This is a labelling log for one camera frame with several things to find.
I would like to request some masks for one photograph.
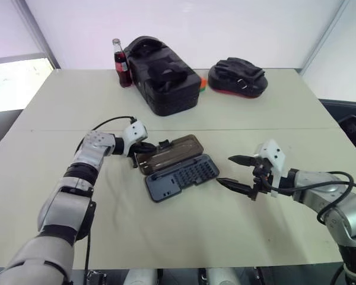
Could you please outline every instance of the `table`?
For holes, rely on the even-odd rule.
[[[206,72],[198,71],[204,77]],[[14,128],[87,131],[122,115],[136,115],[149,131],[338,127],[293,69],[267,69],[266,77],[269,86],[257,99],[220,94],[207,87],[195,108],[160,117],[150,111],[135,87],[119,85],[115,70],[54,70]],[[102,129],[121,130],[127,124],[110,123]]]

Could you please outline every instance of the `glass bottle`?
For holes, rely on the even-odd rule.
[[[120,45],[119,39],[113,39],[113,53],[115,58],[115,67],[117,74],[119,75],[120,85],[122,87],[128,87],[132,85],[131,71],[129,70],[129,64],[126,60],[125,53]]]

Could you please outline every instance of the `beige table surface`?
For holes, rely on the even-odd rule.
[[[220,176],[252,184],[252,168],[227,157],[253,154],[275,138],[286,169],[344,170],[356,181],[356,149],[340,129],[150,131],[149,141],[193,133]],[[0,266],[37,234],[38,211],[63,175],[84,131],[11,130],[0,143]],[[164,202],[151,201],[128,159],[108,157],[93,200],[91,268],[242,267],[340,261],[316,214],[290,197],[253,202],[212,180]],[[83,268],[85,240],[75,268]]]
[[[206,77],[206,70],[198,73]],[[293,69],[267,69],[257,99],[207,86],[198,105],[168,117],[152,113],[136,87],[121,88],[115,70],[54,70],[13,126],[16,130],[88,130],[106,119],[135,115],[148,130],[337,128]],[[123,129],[127,121],[103,126]]]

